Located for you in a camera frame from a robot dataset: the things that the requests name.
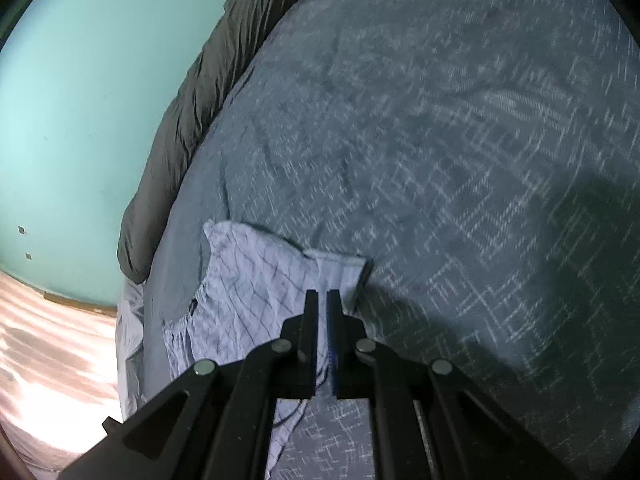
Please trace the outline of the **dark grey rolled duvet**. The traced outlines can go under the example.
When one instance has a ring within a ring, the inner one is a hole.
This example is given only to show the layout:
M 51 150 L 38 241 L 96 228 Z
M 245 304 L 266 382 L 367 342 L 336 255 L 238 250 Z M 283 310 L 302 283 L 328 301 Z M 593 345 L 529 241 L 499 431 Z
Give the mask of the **dark grey rolled duvet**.
M 125 278 L 149 277 L 172 205 L 208 128 L 270 32 L 298 0 L 226 0 L 221 18 L 157 127 L 124 215 L 117 260 Z

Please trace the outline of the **light grey bed sheet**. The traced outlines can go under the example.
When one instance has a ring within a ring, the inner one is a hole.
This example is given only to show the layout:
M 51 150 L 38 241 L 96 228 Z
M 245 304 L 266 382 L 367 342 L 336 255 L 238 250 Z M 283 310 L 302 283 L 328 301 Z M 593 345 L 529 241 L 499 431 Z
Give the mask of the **light grey bed sheet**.
M 129 278 L 116 306 L 115 349 L 117 392 L 122 418 L 144 404 L 143 395 L 143 286 Z

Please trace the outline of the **blue plaid boxer shorts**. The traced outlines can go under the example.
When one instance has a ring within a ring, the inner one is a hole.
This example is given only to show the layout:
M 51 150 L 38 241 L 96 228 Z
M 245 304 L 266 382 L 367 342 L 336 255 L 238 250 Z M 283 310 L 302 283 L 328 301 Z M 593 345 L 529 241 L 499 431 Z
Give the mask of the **blue plaid boxer shorts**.
M 283 322 L 302 313 L 309 289 L 341 293 L 352 314 L 366 259 L 300 250 L 273 234 L 229 221 L 205 223 L 210 258 L 192 307 L 163 329 L 170 376 L 201 359 L 227 364 L 280 334 Z M 269 479 L 369 479 L 371 438 L 362 401 L 330 397 L 326 324 L 318 340 L 317 396 L 281 400 L 274 414 Z

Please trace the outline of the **pink striped curtain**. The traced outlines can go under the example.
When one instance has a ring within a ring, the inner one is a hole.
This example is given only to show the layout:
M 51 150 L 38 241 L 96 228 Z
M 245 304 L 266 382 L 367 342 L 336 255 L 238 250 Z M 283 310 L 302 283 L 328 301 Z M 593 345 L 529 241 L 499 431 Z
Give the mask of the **pink striped curtain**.
M 116 313 L 1 275 L 1 426 L 37 469 L 60 471 L 120 422 Z

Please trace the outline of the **dark blue patterned bedspread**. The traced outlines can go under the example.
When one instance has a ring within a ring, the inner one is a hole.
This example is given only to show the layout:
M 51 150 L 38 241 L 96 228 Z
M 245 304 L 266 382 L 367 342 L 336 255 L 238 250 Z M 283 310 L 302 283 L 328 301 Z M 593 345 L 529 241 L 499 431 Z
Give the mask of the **dark blue patterned bedspread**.
M 300 0 L 196 152 L 144 288 L 143 392 L 203 226 L 370 262 L 357 311 L 578 478 L 639 426 L 639 49 L 608 0 Z

